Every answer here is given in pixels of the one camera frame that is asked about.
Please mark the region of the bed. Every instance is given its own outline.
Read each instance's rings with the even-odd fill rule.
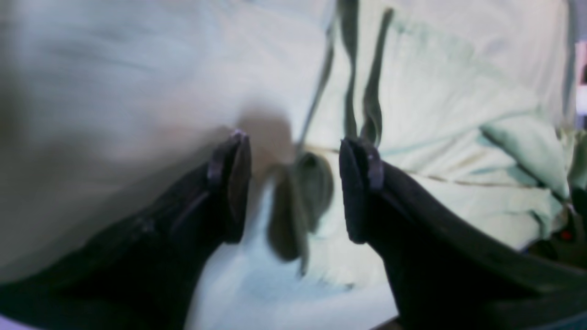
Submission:
[[[533,91],[552,125],[572,127],[567,1],[385,4],[466,41]],[[275,165],[295,161],[335,17],[331,0],[0,4],[11,123],[0,126],[0,281],[140,208],[239,127],[255,159],[245,237],[209,260],[186,329],[369,329],[395,317],[387,283],[301,277],[302,260],[268,239]]]

